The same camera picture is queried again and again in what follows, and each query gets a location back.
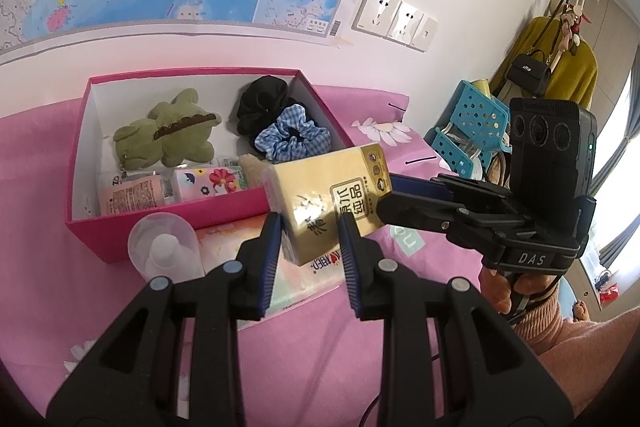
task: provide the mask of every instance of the camera lens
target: camera lens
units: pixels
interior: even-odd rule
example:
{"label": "camera lens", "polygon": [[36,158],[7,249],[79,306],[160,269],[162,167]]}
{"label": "camera lens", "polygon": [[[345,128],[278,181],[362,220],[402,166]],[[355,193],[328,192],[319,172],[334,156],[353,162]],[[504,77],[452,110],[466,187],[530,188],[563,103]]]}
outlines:
{"label": "camera lens", "polygon": [[524,134],[524,118],[520,114],[513,121],[513,132],[517,138]]}
{"label": "camera lens", "polygon": [[554,142],[559,151],[569,149],[571,143],[571,131],[565,123],[559,123],[554,129]]}
{"label": "camera lens", "polygon": [[529,136],[531,141],[538,146],[543,146],[549,136],[549,126],[540,115],[535,115],[529,124]]}

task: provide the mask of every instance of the power outlet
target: power outlet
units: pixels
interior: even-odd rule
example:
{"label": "power outlet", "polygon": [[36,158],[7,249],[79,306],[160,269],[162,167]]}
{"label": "power outlet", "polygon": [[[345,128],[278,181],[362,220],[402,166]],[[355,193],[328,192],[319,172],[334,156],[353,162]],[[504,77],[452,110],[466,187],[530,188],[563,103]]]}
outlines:
{"label": "power outlet", "polygon": [[400,6],[400,0],[363,0],[353,29],[386,36]]}
{"label": "power outlet", "polygon": [[414,38],[422,16],[423,13],[420,10],[407,2],[402,2],[386,36],[408,46]]}

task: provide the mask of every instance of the pink box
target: pink box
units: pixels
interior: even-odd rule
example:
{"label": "pink box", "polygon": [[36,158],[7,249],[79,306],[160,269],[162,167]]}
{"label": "pink box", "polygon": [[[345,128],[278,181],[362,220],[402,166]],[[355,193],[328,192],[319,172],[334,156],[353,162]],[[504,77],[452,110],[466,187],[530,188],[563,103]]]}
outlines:
{"label": "pink box", "polygon": [[252,152],[244,137],[236,134],[235,113],[246,86],[265,74],[282,78],[290,95],[306,105],[309,116],[332,136],[332,149],[350,143],[345,131],[329,112],[309,81],[298,70],[268,68],[191,68],[138,71],[89,79],[82,99],[76,138],[68,170],[65,220],[87,247],[106,263],[124,261],[127,239],[133,226],[153,212],[172,212],[189,221],[194,229],[231,223],[269,212],[263,188],[239,190],[215,198],[175,203],[116,216],[97,216],[97,177],[117,169],[111,137],[119,127],[143,118],[156,103],[170,101],[186,87],[200,96],[198,105],[222,116],[213,128],[210,142],[216,156]]}

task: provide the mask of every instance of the light switch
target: light switch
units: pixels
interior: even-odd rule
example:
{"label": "light switch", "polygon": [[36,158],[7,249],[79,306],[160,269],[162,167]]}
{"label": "light switch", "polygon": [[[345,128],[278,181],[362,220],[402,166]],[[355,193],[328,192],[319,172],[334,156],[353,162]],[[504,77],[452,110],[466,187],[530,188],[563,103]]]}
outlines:
{"label": "light switch", "polygon": [[437,20],[432,19],[427,14],[423,15],[422,20],[418,24],[418,28],[415,31],[415,35],[411,40],[410,47],[425,52],[429,49],[431,41],[433,41],[437,30]]}
{"label": "light switch", "polygon": [[422,20],[422,12],[407,2],[402,2],[386,35],[402,44],[409,45]]}
{"label": "light switch", "polygon": [[399,6],[400,0],[363,0],[353,28],[385,36]]}

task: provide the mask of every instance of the plastic bottle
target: plastic bottle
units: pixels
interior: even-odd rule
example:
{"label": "plastic bottle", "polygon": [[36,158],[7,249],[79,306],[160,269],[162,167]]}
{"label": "plastic bottle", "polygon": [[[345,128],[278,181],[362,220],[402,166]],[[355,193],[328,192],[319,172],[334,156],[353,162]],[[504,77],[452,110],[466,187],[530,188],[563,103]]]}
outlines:
{"label": "plastic bottle", "polygon": [[129,258],[145,280],[163,275],[174,283],[204,276],[198,238],[180,216],[156,212],[129,233]]}

